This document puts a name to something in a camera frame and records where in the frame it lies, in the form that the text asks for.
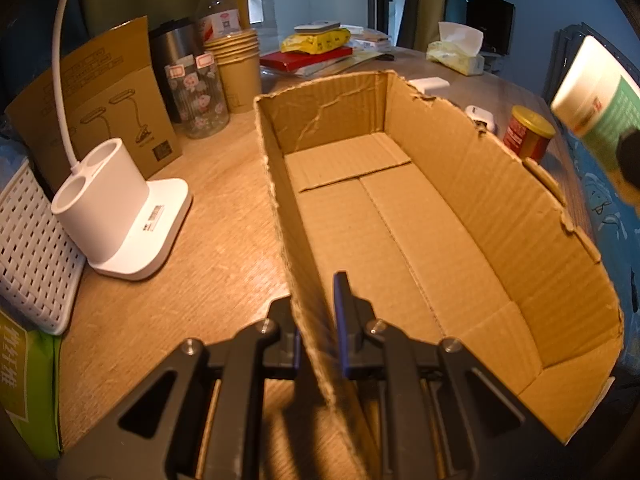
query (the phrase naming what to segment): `white woven basket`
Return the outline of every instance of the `white woven basket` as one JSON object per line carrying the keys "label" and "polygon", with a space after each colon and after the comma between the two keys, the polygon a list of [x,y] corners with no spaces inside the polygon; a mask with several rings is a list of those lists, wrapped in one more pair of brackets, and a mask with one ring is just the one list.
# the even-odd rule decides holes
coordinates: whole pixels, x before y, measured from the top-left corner
{"label": "white woven basket", "polygon": [[60,335],[83,267],[25,161],[0,193],[0,294],[43,332]]}

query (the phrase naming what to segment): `yellow package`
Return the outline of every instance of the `yellow package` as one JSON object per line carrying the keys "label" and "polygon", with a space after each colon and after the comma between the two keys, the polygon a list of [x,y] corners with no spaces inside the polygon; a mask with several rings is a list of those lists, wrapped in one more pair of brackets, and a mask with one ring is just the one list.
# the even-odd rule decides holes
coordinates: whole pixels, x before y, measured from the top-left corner
{"label": "yellow package", "polygon": [[322,34],[293,34],[282,42],[280,51],[322,54],[343,46],[350,37],[346,28],[334,28]]}
{"label": "yellow package", "polygon": [[480,75],[484,71],[484,57],[467,55],[450,41],[434,41],[427,47],[427,59],[437,61],[463,75]]}

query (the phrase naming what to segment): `metal bolt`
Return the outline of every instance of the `metal bolt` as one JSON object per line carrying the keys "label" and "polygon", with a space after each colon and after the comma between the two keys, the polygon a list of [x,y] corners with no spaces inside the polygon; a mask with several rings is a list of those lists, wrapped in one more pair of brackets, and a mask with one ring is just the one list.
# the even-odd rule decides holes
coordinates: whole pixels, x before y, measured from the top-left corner
{"label": "metal bolt", "polygon": [[371,335],[381,335],[386,330],[386,323],[381,319],[372,319],[367,323],[366,329]]}
{"label": "metal bolt", "polygon": [[462,343],[460,342],[460,339],[457,339],[455,337],[447,337],[446,339],[442,340],[442,347],[444,348],[445,352],[453,354],[462,350]]}
{"label": "metal bolt", "polygon": [[266,334],[274,331],[276,329],[276,324],[266,317],[263,320],[258,321],[258,323],[255,324],[255,327],[261,334]]}
{"label": "metal bolt", "polygon": [[194,355],[200,349],[200,342],[197,339],[185,339],[180,346],[182,351],[187,355]]}

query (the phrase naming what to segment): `green bag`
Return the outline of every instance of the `green bag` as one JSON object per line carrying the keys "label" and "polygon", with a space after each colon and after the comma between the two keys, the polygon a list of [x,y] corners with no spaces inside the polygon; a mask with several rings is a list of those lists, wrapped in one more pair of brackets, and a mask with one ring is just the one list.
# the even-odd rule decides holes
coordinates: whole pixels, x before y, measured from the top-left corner
{"label": "green bag", "polygon": [[0,312],[0,403],[37,459],[60,456],[59,337],[25,330]]}

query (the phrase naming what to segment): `wood grain tabletop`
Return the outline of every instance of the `wood grain tabletop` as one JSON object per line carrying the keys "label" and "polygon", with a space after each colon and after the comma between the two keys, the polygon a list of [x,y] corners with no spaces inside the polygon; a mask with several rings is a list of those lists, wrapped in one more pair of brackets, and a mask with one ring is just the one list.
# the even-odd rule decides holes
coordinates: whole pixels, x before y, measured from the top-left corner
{"label": "wood grain tabletop", "polygon": [[[500,78],[465,77],[398,50],[392,62],[356,70],[393,69],[407,78],[440,76],[439,95],[464,108],[490,110],[502,136],[511,106],[523,104],[552,119],[544,101]],[[265,79],[267,90],[296,80]],[[252,112],[207,139],[181,138],[181,158],[154,178],[181,177],[193,192],[191,210],[165,266],[151,279],[129,283],[84,270],[60,368],[60,423],[73,446],[115,403],[187,337],[206,344],[231,338],[264,317],[271,300],[287,294],[258,152]],[[543,165],[559,181],[576,223],[591,232],[564,140],[552,141]],[[355,478],[308,365],[295,383],[268,381],[262,438],[262,476]]]}

